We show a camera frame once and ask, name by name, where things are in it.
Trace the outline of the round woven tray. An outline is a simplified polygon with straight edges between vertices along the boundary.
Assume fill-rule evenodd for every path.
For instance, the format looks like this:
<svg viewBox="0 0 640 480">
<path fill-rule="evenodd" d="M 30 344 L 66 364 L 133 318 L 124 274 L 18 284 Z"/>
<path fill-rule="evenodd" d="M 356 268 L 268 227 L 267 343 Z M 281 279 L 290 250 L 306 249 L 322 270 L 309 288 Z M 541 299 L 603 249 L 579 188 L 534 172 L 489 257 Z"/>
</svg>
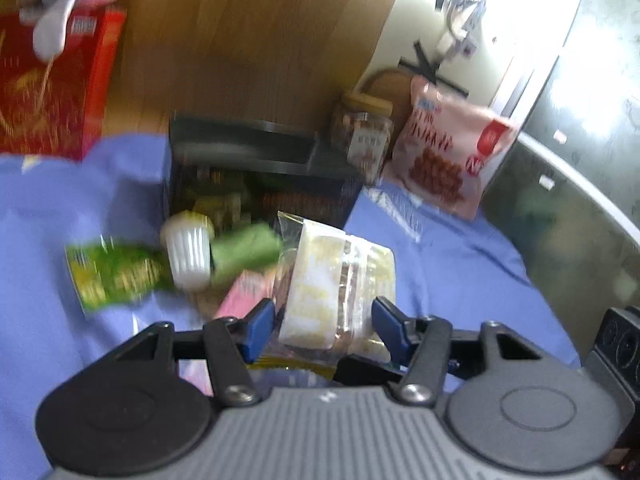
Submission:
<svg viewBox="0 0 640 480">
<path fill-rule="evenodd" d="M 411 81 L 414 73 L 404 68 L 384 68 L 367 77 L 359 86 L 361 93 L 393 105 L 390 119 L 394 123 L 394 136 L 404 128 L 411 111 Z"/>
</svg>

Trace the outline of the wooden wall panel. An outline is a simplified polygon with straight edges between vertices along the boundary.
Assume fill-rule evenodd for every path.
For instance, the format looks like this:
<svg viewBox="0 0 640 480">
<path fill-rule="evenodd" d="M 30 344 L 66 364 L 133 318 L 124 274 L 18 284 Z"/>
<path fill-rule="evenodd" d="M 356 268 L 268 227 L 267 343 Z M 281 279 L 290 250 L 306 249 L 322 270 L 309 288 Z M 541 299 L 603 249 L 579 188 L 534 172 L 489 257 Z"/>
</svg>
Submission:
<svg viewBox="0 0 640 480">
<path fill-rule="evenodd" d="M 125 0 L 103 130 L 172 113 L 316 131 L 360 79 L 395 0 Z"/>
</svg>

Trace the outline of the green snack packet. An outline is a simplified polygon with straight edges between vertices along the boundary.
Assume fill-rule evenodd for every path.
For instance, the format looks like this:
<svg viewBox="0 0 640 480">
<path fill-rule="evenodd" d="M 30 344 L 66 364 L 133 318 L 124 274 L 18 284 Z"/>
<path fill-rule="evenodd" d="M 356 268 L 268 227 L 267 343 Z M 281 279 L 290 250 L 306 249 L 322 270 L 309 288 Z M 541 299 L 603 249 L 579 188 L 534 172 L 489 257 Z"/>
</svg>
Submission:
<svg viewBox="0 0 640 480">
<path fill-rule="evenodd" d="M 85 314 L 138 304 L 152 292 L 173 292 L 166 252 L 159 247 L 100 237 L 65 247 L 70 279 Z"/>
</svg>

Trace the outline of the pink snack packet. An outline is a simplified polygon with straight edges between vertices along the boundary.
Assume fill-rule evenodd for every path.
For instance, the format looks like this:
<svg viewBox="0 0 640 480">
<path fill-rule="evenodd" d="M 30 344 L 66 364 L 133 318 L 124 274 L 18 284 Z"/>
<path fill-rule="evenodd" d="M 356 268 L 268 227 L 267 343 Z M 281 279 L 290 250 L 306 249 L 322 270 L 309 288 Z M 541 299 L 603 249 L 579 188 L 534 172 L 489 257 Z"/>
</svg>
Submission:
<svg viewBox="0 0 640 480">
<path fill-rule="evenodd" d="M 273 293 L 276 270 L 243 271 L 233 282 L 213 318 L 245 318 L 263 299 Z"/>
</svg>

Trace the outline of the nut jar with yellow lid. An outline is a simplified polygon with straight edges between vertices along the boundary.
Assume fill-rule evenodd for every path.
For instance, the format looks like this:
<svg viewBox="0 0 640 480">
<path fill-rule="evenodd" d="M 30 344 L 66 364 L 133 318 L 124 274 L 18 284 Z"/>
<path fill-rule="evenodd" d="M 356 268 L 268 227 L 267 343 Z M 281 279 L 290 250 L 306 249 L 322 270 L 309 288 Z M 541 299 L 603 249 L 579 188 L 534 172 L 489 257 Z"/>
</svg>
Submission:
<svg viewBox="0 0 640 480">
<path fill-rule="evenodd" d="M 375 96 L 345 91 L 332 115 L 329 137 L 367 185 L 375 184 L 394 132 L 393 104 Z"/>
</svg>

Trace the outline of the clear yellow cake pack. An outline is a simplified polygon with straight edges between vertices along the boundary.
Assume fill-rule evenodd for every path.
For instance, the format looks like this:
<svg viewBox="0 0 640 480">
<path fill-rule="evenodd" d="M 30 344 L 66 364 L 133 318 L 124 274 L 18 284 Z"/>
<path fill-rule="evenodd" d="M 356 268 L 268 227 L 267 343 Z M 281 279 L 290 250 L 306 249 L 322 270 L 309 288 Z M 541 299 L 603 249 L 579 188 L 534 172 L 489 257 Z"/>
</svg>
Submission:
<svg viewBox="0 0 640 480">
<path fill-rule="evenodd" d="M 328 365 L 349 354 L 390 362 L 371 315 L 376 297 L 396 298 L 390 248 L 282 211 L 278 231 L 283 245 L 272 290 L 272 348 Z"/>
</svg>

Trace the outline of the red gift box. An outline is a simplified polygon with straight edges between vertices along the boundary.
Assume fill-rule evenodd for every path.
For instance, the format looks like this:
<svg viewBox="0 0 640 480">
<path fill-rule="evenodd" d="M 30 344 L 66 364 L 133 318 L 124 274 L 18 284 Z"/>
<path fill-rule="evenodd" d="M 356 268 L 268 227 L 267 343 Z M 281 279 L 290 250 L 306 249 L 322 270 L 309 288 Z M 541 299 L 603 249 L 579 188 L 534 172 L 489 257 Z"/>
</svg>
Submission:
<svg viewBox="0 0 640 480">
<path fill-rule="evenodd" d="M 108 85 L 126 12 L 81 9 L 51 62 L 32 50 L 32 25 L 1 15 L 1 151 L 83 159 L 100 140 Z"/>
</svg>

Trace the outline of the pink twisted snack bag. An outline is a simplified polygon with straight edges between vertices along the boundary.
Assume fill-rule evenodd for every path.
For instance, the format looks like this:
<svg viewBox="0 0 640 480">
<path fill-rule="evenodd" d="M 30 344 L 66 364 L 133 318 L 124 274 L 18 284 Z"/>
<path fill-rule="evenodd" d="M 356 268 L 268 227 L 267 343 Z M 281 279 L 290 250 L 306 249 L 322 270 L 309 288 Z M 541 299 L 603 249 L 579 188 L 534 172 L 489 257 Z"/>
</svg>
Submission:
<svg viewBox="0 0 640 480">
<path fill-rule="evenodd" d="M 494 162 L 510 150 L 518 128 L 487 107 L 412 78 L 411 113 L 383 177 L 456 216 L 472 220 Z"/>
</svg>

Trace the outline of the black printed cardboard box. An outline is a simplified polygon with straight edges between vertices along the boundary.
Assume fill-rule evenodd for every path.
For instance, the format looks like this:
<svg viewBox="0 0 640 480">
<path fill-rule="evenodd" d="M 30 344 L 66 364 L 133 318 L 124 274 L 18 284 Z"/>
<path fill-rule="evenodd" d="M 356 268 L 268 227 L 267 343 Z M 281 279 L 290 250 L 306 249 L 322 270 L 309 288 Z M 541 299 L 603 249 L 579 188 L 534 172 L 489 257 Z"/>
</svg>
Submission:
<svg viewBox="0 0 640 480">
<path fill-rule="evenodd" d="M 273 122 L 173 114 L 165 211 L 205 214 L 217 231 L 273 222 L 280 211 L 341 229 L 363 187 L 346 156 L 318 133 Z"/>
</svg>

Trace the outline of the blue printed tablecloth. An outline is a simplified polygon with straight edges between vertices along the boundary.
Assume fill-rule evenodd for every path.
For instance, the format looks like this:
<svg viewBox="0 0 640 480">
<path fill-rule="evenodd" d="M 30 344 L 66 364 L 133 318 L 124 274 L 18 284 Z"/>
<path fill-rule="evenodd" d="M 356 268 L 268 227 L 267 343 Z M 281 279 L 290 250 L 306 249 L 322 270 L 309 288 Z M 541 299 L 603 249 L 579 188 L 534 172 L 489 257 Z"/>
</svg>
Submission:
<svg viewBox="0 0 640 480">
<path fill-rule="evenodd" d="M 186 297 L 156 292 L 94 315 L 79 305 L 65 249 L 100 237 L 154 245 L 163 220 L 162 136 L 105 139 L 81 162 L 1 161 L 1 474 L 49 470 L 35 433 L 44 396 L 157 321 L 202 325 Z M 390 248 L 396 302 L 406 315 L 436 315 L 462 330 L 495 320 L 570 366 L 570 337 L 529 281 L 513 245 L 485 217 L 464 221 L 421 204 L 391 183 L 358 197 L 345 229 Z"/>
</svg>

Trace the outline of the white ribbed cup snack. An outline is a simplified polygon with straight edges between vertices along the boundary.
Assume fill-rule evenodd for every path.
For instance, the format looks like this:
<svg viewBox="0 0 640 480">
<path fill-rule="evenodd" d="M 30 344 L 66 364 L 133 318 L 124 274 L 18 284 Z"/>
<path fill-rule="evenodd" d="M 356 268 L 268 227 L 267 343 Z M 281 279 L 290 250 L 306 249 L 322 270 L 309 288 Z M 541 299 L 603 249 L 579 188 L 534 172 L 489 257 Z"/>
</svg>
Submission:
<svg viewBox="0 0 640 480">
<path fill-rule="evenodd" d="M 184 292 L 201 292 L 212 278 L 210 243 L 214 228 L 209 218 L 183 211 L 168 218 L 160 229 L 172 280 Z"/>
</svg>

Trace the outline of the green wrapped snack bar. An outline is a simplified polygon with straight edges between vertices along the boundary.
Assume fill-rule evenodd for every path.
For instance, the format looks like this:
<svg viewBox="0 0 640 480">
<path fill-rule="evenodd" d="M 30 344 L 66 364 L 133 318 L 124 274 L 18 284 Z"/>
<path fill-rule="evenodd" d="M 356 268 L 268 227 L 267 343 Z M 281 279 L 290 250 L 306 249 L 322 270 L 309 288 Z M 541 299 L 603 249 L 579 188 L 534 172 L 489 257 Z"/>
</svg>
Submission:
<svg viewBox="0 0 640 480">
<path fill-rule="evenodd" d="M 277 263 L 282 238 L 267 223 L 252 223 L 224 232 L 210 242 L 212 285 L 232 284 L 243 271 L 259 271 Z"/>
</svg>

